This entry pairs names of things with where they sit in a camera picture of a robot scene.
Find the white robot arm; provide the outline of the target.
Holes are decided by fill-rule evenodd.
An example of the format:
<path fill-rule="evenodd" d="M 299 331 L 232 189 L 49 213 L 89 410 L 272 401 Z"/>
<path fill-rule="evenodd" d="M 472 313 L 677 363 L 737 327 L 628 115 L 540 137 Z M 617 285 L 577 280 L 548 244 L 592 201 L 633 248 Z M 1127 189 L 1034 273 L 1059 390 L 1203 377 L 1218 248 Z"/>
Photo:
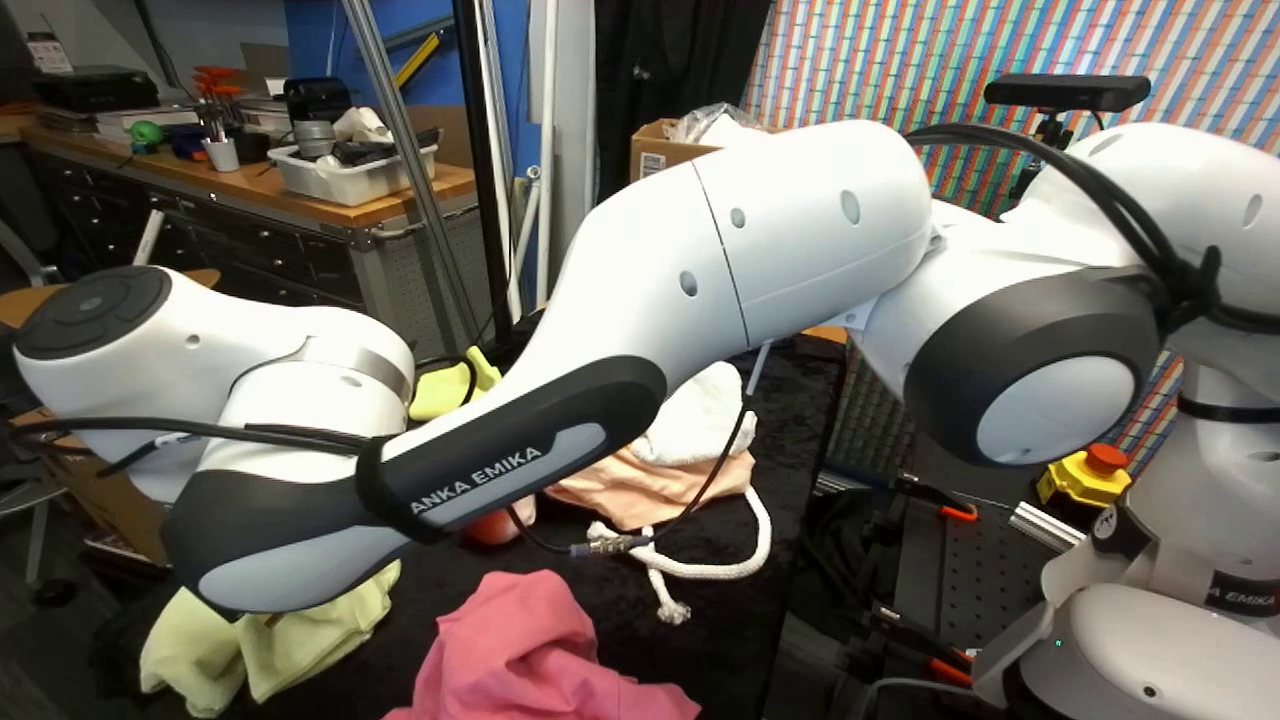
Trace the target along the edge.
<path fill-rule="evenodd" d="M 56 426 L 161 499 L 182 588 L 296 611 L 623 449 L 712 360 L 825 320 L 934 443 L 1005 466 L 1111 433 L 1181 352 L 1151 470 L 1046 559 L 973 688 L 1064 720 L 1275 720 L 1280 154 L 1240 138 L 1115 124 L 1046 151 L 1005 214 L 934 201 L 876 120 L 684 158 L 584 214 L 519 360 L 439 421 L 411 421 L 388 323 L 157 263 L 60 289 L 10 357 Z"/>

